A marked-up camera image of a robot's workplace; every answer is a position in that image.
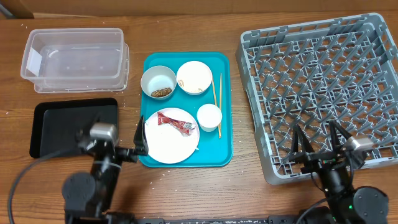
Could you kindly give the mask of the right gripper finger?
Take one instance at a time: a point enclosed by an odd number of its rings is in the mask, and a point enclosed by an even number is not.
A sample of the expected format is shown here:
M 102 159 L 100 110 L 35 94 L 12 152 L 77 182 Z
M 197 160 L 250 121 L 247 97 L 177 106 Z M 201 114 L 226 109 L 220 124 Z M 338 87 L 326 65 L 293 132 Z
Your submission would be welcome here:
M 305 133 L 302 131 L 301 127 L 298 124 L 295 124 L 293 126 L 291 153 L 292 154 L 299 153 L 299 146 L 301 146 L 301 152 L 307 152 L 307 153 L 314 152 L 312 145 L 307 139 Z
M 338 133 L 340 133 L 346 140 L 351 137 L 351 134 L 334 120 L 330 120 L 328 125 L 330 129 L 332 150 L 333 152 L 340 152 L 343 146 L 340 144 Z

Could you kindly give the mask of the red snack wrapper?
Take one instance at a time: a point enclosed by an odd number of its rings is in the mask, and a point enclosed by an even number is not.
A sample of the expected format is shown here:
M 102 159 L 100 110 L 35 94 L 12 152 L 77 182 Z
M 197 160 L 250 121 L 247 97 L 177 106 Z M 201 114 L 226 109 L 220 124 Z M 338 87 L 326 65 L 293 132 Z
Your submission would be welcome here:
M 190 136 L 192 131 L 196 128 L 196 125 L 193 123 L 189 123 L 187 121 L 179 121 L 179 120 L 176 120 L 173 118 L 169 118 L 168 116 L 165 116 L 161 112 L 157 113 L 157 121 L 158 121 L 158 125 L 170 124 L 176 130 L 178 130 L 180 132 L 180 134 L 183 136 Z

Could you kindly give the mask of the grey bowl with brown scraps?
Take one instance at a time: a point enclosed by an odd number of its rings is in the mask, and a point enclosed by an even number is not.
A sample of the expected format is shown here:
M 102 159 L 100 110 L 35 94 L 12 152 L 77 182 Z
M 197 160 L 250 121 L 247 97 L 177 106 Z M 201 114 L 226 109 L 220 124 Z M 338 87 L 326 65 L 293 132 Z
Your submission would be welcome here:
M 163 65 L 148 68 L 141 77 L 142 91 L 155 100 L 170 98 L 176 86 L 176 74 Z

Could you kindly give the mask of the white cup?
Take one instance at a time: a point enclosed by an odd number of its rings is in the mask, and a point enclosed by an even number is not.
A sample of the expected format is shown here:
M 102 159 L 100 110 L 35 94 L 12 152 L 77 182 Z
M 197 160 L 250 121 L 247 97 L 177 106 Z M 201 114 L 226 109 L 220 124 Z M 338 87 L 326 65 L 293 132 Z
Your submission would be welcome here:
M 222 112 L 216 105 L 205 104 L 198 109 L 197 120 L 202 130 L 209 133 L 221 123 Z

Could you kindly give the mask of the white bowl with rice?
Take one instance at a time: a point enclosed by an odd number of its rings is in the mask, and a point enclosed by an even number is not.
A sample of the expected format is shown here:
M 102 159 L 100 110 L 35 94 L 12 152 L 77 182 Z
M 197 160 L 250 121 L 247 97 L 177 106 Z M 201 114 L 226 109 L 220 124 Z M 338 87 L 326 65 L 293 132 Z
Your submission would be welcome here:
M 213 79 L 209 66 L 200 61 L 184 63 L 176 74 L 177 84 L 189 95 L 200 95 L 211 85 Z

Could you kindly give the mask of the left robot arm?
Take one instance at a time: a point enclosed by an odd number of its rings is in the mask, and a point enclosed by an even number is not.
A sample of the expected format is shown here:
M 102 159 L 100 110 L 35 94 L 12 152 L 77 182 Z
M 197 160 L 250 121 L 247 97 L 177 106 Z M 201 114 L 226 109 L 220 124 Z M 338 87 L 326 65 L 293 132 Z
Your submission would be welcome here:
M 134 135 L 134 148 L 119 146 L 118 129 L 98 117 L 76 134 L 78 148 L 93 157 L 89 172 L 76 172 L 63 184 L 66 223 L 137 223 L 132 213 L 110 212 L 122 163 L 138 161 L 149 152 L 145 121 L 141 116 Z

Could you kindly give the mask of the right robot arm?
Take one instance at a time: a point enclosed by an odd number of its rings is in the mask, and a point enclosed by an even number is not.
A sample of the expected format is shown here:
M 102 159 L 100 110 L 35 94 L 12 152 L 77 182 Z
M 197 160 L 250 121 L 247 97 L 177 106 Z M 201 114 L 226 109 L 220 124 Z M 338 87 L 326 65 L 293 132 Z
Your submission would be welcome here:
M 388 196 L 375 187 L 353 187 L 354 171 L 362 168 L 374 143 L 367 136 L 353 136 L 333 120 L 328 125 L 327 152 L 315 152 L 301 127 L 293 127 L 287 159 L 303 164 L 301 173 L 317 174 L 325 195 L 301 211 L 295 223 L 387 223 Z

